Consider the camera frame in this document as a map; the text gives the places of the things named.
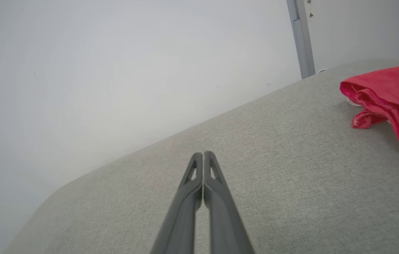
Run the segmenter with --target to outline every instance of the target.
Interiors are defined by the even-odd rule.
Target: folded red cloth
[[[364,107],[352,127],[367,129],[389,120],[399,140],[399,66],[346,79],[340,90]]]

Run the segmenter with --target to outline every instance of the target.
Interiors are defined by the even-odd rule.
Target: red fabric
[[[399,140],[399,67],[351,77],[341,82],[341,92],[363,106],[351,126],[367,129],[389,120]]]

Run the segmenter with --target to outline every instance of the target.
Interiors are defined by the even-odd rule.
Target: red cloth
[[[364,107],[352,127],[367,129],[389,120],[399,140],[399,66],[346,79],[340,90]]]

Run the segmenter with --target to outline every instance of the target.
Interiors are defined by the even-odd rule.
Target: gray mattress
[[[352,129],[340,66],[127,155],[51,195],[7,254],[147,254],[194,152],[216,154],[254,250],[399,253],[399,143],[388,123]],[[195,253],[209,253],[209,214]]]

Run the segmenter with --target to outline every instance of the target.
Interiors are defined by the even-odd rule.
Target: wall
[[[0,253],[60,186],[299,79],[285,1],[0,0]]]
[[[305,7],[316,72],[368,58],[399,59],[399,0],[305,0]]]

